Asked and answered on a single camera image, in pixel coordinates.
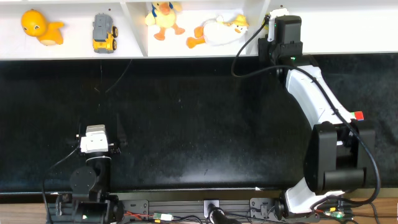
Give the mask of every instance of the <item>black table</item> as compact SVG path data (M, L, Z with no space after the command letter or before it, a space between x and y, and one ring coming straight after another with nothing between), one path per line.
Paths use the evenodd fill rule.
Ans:
M346 109L374 121L382 186L398 187L398 55L317 60ZM113 157L113 192L293 186L310 126L275 78L235 80L231 61L133 60L107 94L128 60L0 62L0 194L39 192L44 171L73 150L79 122L105 124L114 137L117 116L129 144ZM257 58L238 67L255 70ZM61 164L47 190L70 190L70 174L84 163L74 155Z

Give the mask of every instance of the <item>toy wheel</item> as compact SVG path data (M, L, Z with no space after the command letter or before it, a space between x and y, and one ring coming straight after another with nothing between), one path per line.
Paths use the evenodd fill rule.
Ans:
M118 43L116 43L116 40L113 40L113 43L112 43L113 50L116 50L117 47L118 47Z
M118 28L115 26L112 28L112 35L113 35L113 37L118 37L118 35L119 35Z

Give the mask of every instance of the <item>duck's head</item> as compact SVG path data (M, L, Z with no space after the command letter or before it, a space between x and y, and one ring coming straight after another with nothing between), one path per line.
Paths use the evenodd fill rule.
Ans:
M21 24L24 32L32 37L39 37L47 31L47 21L45 17L33 9L22 15Z
M154 16L155 9L161 12L163 15L168 15L170 10L173 9L173 4L171 2L152 2L152 13Z
M235 32L245 34L248 31L249 24L246 22L246 17L244 15L238 15L232 22L231 27Z

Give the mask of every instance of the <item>white plush duck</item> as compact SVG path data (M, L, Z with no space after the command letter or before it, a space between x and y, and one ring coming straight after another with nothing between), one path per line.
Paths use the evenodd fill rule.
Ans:
M210 19L203 26L195 28L196 38L189 37L187 46L192 49L196 45L204 43L212 46L229 44L243 37L248 31L248 27L249 24L244 15L238 15L231 23L224 22L223 17L219 16L217 19Z

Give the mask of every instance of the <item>yellow hat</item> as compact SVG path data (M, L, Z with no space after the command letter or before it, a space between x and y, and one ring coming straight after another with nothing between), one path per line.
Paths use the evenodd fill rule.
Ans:
M246 16L244 16L244 15L236 16L236 19L232 22L232 24L235 24L238 26L249 26L248 22L246 22Z

